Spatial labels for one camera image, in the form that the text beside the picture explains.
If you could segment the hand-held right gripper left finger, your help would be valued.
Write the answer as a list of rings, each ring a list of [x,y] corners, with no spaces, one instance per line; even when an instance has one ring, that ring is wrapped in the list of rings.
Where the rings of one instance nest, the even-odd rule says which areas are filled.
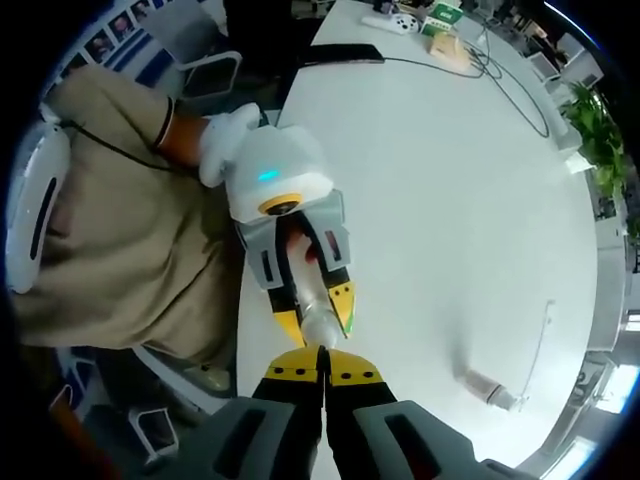
[[[322,435],[324,348],[271,361],[239,396],[190,433],[147,479],[309,479]]]

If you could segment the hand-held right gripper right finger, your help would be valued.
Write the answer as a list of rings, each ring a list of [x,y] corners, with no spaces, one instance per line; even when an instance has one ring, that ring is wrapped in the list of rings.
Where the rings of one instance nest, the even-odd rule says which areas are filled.
[[[476,459],[471,440],[412,400],[399,400],[370,361],[323,351],[328,444],[343,479],[530,479]]]

